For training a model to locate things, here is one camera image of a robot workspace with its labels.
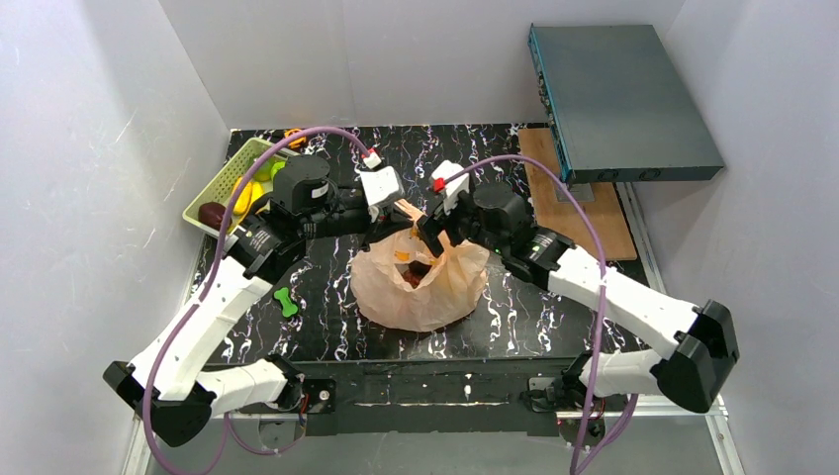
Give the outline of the translucent peach plastic bag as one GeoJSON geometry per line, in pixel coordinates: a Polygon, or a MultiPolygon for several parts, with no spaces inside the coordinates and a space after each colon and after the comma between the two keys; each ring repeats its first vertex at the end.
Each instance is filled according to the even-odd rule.
{"type": "Polygon", "coordinates": [[[350,290],[358,311],[388,329],[428,333],[471,314],[488,281],[489,252],[439,236],[435,257],[417,228],[399,231],[350,261],[350,290]]]}

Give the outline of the pale green plastic basket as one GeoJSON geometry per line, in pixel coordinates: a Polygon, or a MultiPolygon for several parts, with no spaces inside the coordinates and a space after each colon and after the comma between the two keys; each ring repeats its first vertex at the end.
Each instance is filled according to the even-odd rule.
{"type": "Polygon", "coordinates": [[[215,177],[184,209],[182,212],[183,220],[206,235],[216,238],[219,235],[218,231],[199,221],[200,207],[209,202],[227,205],[237,180],[261,154],[272,146],[272,142],[261,138],[250,138],[245,141],[242,146],[235,150],[215,177]]]}

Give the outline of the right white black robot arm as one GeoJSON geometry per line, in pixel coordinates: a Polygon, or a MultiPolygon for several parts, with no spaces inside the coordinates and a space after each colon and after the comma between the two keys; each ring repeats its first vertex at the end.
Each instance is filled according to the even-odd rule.
{"type": "Polygon", "coordinates": [[[709,411],[740,353],[731,313],[710,300],[703,306],[651,289],[599,261],[569,238],[540,226],[530,205],[507,185],[458,192],[452,207],[439,203],[417,222],[433,255],[475,243],[494,252],[505,269],[541,290],[601,310],[641,338],[647,349],[581,354],[564,370],[546,400],[582,399],[591,392],[659,395],[693,413],[709,411]]]}

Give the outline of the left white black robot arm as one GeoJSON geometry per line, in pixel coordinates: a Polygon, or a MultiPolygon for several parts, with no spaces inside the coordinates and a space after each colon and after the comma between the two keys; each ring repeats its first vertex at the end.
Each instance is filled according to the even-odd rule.
{"type": "Polygon", "coordinates": [[[304,258],[309,241],[361,235],[367,250],[412,225],[394,205],[404,196],[396,170],[372,160],[365,165],[357,183],[339,186],[325,159],[288,158],[228,235],[216,274],[144,351],[106,368],[104,380],[138,416],[149,418],[153,437],[177,447],[210,419],[246,406],[269,404],[282,412],[308,406],[303,373],[282,356],[226,370],[204,366],[250,307],[304,258]]]}

